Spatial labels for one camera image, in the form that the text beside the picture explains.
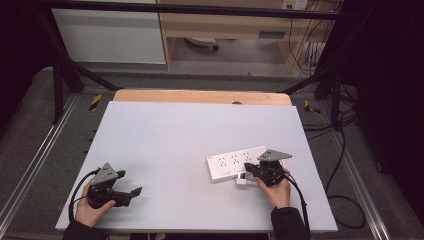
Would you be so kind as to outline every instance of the gray floor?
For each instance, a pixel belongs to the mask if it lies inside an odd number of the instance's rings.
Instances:
[[[183,40],[177,42],[173,69],[163,66],[126,66],[92,64],[92,69],[102,71],[99,75],[110,82],[126,88],[166,88],[166,89],[205,89],[275,92],[283,90],[299,81],[304,74],[287,74],[276,45],[272,42],[221,40],[220,50],[213,52],[207,48],[191,46]],[[61,233],[54,229],[59,207],[66,200],[76,175],[90,148],[90,139],[95,137],[107,102],[113,92],[105,91],[84,79],[89,86],[85,93],[77,96],[73,111],[46,158],[32,187],[6,232],[21,239],[60,238]],[[308,98],[313,108],[318,103],[308,94],[314,86],[293,97],[299,109],[303,124],[326,123],[323,114],[304,110],[304,98]],[[96,111],[88,108],[97,92],[102,99]],[[40,72],[33,81],[23,100],[22,107],[10,121],[9,127],[0,138],[0,167],[3,169],[0,180],[0,204],[5,206],[21,176],[32,161],[33,156],[47,135],[53,120],[52,75],[49,71]],[[364,138],[360,126],[354,124],[345,128],[346,143],[352,158],[376,204],[392,239],[424,239],[424,229],[416,215],[403,198],[402,193],[390,175],[379,173],[376,162]],[[319,132],[307,133],[313,137]],[[339,152],[331,133],[309,141],[323,185],[334,169]],[[339,194],[356,199],[351,182],[343,165],[337,172],[330,194]],[[359,210],[343,200],[332,200],[336,218],[349,224],[361,221]],[[353,230],[339,225],[337,233],[314,235],[317,239],[373,239],[368,225]]]

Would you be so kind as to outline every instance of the aluminum rail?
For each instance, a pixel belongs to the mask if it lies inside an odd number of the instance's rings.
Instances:
[[[51,127],[49,133],[47,134],[46,138],[44,139],[43,143],[41,144],[28,168],[26,169],[25,173],[23,174],[21,180],[19,181],[15,190],[9,197],[9,200],[1,210],[0,239],[2,239],[3,235],[6,233],[6,230],[12,222],[13,217],[21,206],[21,203],[23,202],[26,194],[28,193],[32,183],[37,177],[38,172],[41,170],[41,167],[43,166],[43,163],[48,157],[50,150],[55,144],[56,139],[58,138],[69,116],[71,115],[71,112],[77,100],[78,94],[72,94],[71,97],[68,98],[68,102],[65,106],[65,111],[62,118],[56,125],[53,125]]]
[[[325,102],[318,102],[318,104],[321,111],[324,113],[325,118],[330,120],[330,107],[328,104]],[[333,131],[332,134],[336,143],[336,147],[341,152],[343,144],[341,133]],[[369,193],[368,188],[361,177],[361,174],[356,168],[347,147],[343,156],[343,166],[345,167],[346,174],[349,177],[353,190],[355,191],[356,197],[358,198],[358,202],[364,210],[368,225],[374,235],[374,238],[377,240],[390,240],[390,235],[387,231],[386,225],[378,213],[371,194]]]

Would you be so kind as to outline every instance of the electrical outlet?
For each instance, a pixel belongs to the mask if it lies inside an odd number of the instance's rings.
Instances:
[[[258,157],[266,150],[265,146],[258,146],[206,157],[212,182],[234,179],[238,173],[245,173],[244,163],[259,164]]]
[[[308,0],[296,0],[296,3],[293,6],[294,10],[305,10]]]
[[[281,9],[292,10],[296,4],[296,0],[284,0]]]

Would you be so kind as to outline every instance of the metal frame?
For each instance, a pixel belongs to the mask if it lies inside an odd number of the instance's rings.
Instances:
[[[78,9],[96,11],[119,11],[119,12],[156,12],[156,13],[178,13],[178,14],[207,14],[228,16],[250,16],[250,17],[272,17],[292,19],[325,19],[338,21],[352,21],[359,16],[352,13],[340,12],[315,12],[315,11],[293,11],[284,9],[258,9],[240,7],[217,7],[217,6],[195,6],[195,5],[171,5],[171,4],[143,4],[143,3],[116,3],[116,2],[92,2],[92,1],[67,1],[67,0],[38,0],[31,3],[35,19],[40,29],[48,37],[54,50],[57,65],[55,83],[63,79],[71,92],[81,92],[84,88],[76,72],[83,74],[109,90],[119,90],[122,87],[110,84],[103,78],[90,72],[86,68],[74,62],[68,55],[65,46],[53,28],[52,23],[46,17],[46,11],[56,9]],[[55,88],[55,122],[63,113],[60,87]]]
[[[16,187],[12,196],[9,198],[6,206],[0,213],[0,239],[9,226],[13,216],[19,208],[23,198],[25,197],[29,187],[31,186],[35,176],[40,170],[51,146],[60,133],[63,124],[66,122],[72,105],[76,100],[74,97],[71,102],[63,106],[62,79],[65,80],[71,92],[82,92],[84,85],[82,84],[76,72],[79,72],[109,90],[118,90],[121,87],[110,84],[106,80],[90,72],[78,63],[74,62],[68,55],[65,46],[60,41],[53,28],[52,23],[46,17],[46,11],[51,8],[56,9],[78,9],[78,10],[97,10],[97,11],[120,11],[120,12],[156,12],[156,13],[179,13],[179,14],[207,14],[207,15],[230,15],[230,16],[250,16],[250,17],[272,17],[272,18],[293,18],[293,19],[325,19],[338,21],[352,21],[358,19],[358,15],[351,13],[339,12],[313,12],[313,11],[292,11],[292,10],[275,10],[275,9],[256,9],[256,8],[239,8],[239,7],[212,7],[212,6],[193,6],[193,5],[167,5],[167,4],[141,4],[141,3],[112,3],[112,2],[87,2],[87,1],[68,1],[68,0],[38,0],[31,2],[33,14],[37,20],[40,29],[47,35],[50,44],[54,50],[56,63],[53,66],[55,80],[55,123],[57,123],[46,137],[45,143],[40,147],[39,152],[34,157],[33,162],[22,177],[20,183]],[[287,94],[294,93],[296,90],[309,85],[316,81],[318,77],[329,74],[329,71],[317,73],[317,76],[311,80],[303,81],[285,91]],[[336,76],[334,90],[337,91],[340,85],[340,79]],[[338,106],[338,100],[334,100],[333,104]],[[340,145],[337,135],[334,135],[337,144]],[[389,235],[381,221],[377,209],[359,175],[350,155],[347,152],[345,157],[347,173],[353,182],[355,192],[364,207],[371,230],[376,239],[389,239]]]

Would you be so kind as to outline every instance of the desk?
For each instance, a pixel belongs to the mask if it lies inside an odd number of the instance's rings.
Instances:
[[[285,164],[308,204],[311,231],[337,230],[295,107],[287,106],[287,102],[240,105],[120,101],[126,93],[134,95],[137,91],[118,92],[115,101],[109,103],[76,180],[78,183],[86,173],[109,162],[115,170],[127,171],[116,182],[115,190],[143,187],[129,207],[113,208],[98,228],[134,233],[271,232],[272,207],[262,190],[255,185],[240,188],[231,180],[212,183],[206,162],[206,156],[264,145],[293,155]],[[163,91],[164,95],[172,92]],[[176,98],[200,96],[196,91],[174,93]],[[157,98],[146,97],[145,101]],[[291,201],[292,206],[301,209],[296,191]],[[67,225],[65,209],[56,228],[64,230]]]
[[[284,9],[283,0],[157,0],[160,4],[183,4],[201,6],[250,7]],[[308,3],[308,11],[332,11],[334,0],[321,0]],[[275,37],[287,72],[297,68],[304,44],[325,42],[331,27],[317,27],[322,21],[310,19],[281,19],[266,17],[213,16],[195,14],[160,13],[162,41],[168,68],[172,68],[172,58],[176,38],[217,38],[217,39],[260,39],[261,32],[277,33]]]

